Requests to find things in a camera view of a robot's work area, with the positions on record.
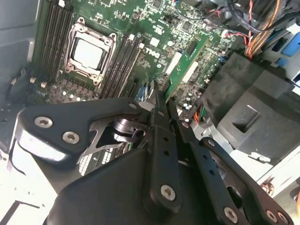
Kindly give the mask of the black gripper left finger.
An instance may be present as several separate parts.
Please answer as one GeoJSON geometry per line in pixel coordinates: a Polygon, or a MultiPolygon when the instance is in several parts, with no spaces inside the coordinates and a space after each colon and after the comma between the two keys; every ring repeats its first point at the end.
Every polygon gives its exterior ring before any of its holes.
{"type": "Polygon", "coordinates": [[[153,93],[150,111],[129,97],[25,108],[17,116],[17,154],[30,157],[59,194],[83,177],[78,172],[82,157],[114,148],[117,142],[133,142],[130,151],[147,152],[146,210],[176,214],[183,202],[176,136],[163,92],[153,93]]]}

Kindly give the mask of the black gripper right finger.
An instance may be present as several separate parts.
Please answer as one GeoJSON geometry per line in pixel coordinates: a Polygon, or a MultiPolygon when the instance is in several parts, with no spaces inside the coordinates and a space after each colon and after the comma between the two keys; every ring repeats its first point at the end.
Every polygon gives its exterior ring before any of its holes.
{"type": "Polygon", "coordinates": [[[179,142],[179,154],[193,162],[210,225],[292,225],[293,220],[212,138],[198,140],[179,119],[176,103],[168,112],[179,142]]]}

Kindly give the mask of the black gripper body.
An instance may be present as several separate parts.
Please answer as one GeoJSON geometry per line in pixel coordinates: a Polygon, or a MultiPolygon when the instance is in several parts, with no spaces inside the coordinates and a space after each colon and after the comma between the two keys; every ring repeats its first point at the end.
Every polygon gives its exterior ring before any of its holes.
{"type": "Polygon", "coordinates": [[[81,177],[57,196],[48,225],[217,225],[197,170],[179,164],[183,204],[179,212],[150,214],[144,204],[147,152],[133,150],[81,177]]]}

